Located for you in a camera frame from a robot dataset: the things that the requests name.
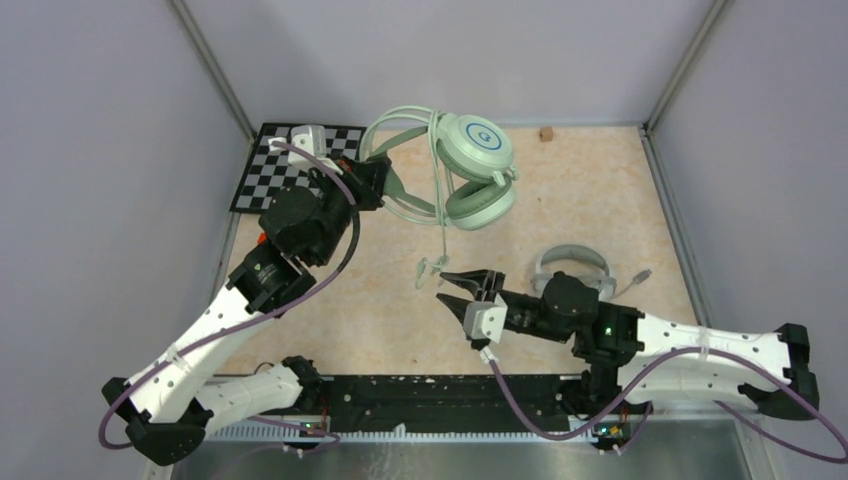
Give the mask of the mint green headphones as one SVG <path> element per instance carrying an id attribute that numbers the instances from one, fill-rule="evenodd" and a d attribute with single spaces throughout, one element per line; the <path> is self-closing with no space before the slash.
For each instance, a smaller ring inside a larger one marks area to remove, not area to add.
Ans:
<path id="1" fill-rule="evenodd" d="M 375 147 L 373 137 L 377 128 L 397 120 L 422 125 Z M 517 198 L 518 169 L 513 145 L 504 130 L 483 117 L 419 105 L 394 107 L 366 128 L 359 143 L 358 159 L 364 162 L 384 156 L 422 135 L 427 137 L 434 167 L 436 200 L 428 202 L 408 193 L 398 174 L 390 172 L 384 195 L 395 205 L 386 205 L 387 210 L 412 223 L 463 231 L 483 229 L 509 212 Z"/>

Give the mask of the white gaming headphones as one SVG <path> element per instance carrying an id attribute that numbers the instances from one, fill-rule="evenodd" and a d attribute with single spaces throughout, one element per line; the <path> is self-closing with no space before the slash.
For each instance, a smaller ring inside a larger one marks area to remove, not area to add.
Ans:
<path id="1" fill-rule="evenodd" d="M 575 274 L 586 286 L 594 288 L 601 300 L 611 300 L 618 290 L 611 263 L 597 250 L 580 244 L 561 244 L 545 250 L 535 261 L 531 287 L 541 295 L 555 271 Z"/>

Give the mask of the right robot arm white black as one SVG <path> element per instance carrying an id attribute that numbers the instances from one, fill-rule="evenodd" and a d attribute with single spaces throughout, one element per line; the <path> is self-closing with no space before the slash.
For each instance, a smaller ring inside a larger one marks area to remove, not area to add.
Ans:
<path id="1" fill-rule="evenodd" d="M 802 325 L 787 323 L 766 333 L 686 325 L 603 301 L 597 290 L 563 272 L 554 273 L 536 295 L 505 289 L 504 273 L 494 270 L 440 277 L 472 296 L 437 297 L 462 324 L 473 349 L 499 342 L 505 332 L 571 346 L 572 355 L 588 366 L 562 394 L 576 414 L 612 412 L 623 402 L 721 402 L 806 421 L 819 409 Z"/>

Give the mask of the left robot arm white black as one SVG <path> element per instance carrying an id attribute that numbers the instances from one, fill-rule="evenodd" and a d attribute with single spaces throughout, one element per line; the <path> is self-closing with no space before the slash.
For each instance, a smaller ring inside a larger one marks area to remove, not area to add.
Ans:
<path id="1" fill-rule="evenodd" d="M 323 408 L 321 377 L 301 356 L 225 383 L 212 377 L 243 343 L 322 288 L 311 268 L 326 265 L 344 235 L 359 237 L 359 215 L 382 206 L 391 166 L 386 156 L 335 160 L 314 169 L 308 185 L 285 186 L 271 198 L 258 220 L 263 238 L 201 316 L 146 369 L 104 385 L 135 450 L 171 466 L 249 417 Z"/>

